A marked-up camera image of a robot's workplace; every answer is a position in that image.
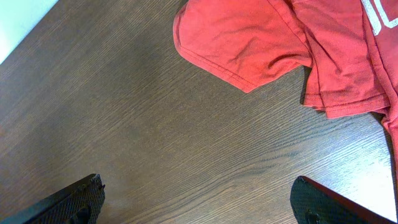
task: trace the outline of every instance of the white surface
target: white surface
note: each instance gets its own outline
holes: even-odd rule
[[[0,64],[58,0],[0,0]]]

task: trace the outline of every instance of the wooden table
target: wooden table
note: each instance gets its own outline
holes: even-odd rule
[[[174,49],[180,0],[60,0],[0,65],[0,220],[90,174],[98,223],[295,223],[307,175],[396,220],[380,117],[300,104],[298,68],[244,94]]]

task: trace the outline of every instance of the wooden surface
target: wooden surface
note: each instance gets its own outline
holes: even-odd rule
[[[396,220],[374,116],[301,106],[304,68],[250,94],[196,68],[179,7],[60,0],[0,65],[0,220],[90,173],[98,223],[295,223],[298,175]]]

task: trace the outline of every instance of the shirt sleeve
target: shirt sleeve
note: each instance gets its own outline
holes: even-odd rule
[[[183,58],[246,93],[312,63],[284,0],[190,0],[175,17],[174,43]]]

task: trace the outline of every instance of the red t-shirt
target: red t-shirt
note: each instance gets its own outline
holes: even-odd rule
[[[305,106],[328,118],[384,113],[398,150],[396,0],[190,0],[175,17],[174,42],[246,93],[312,67]]]

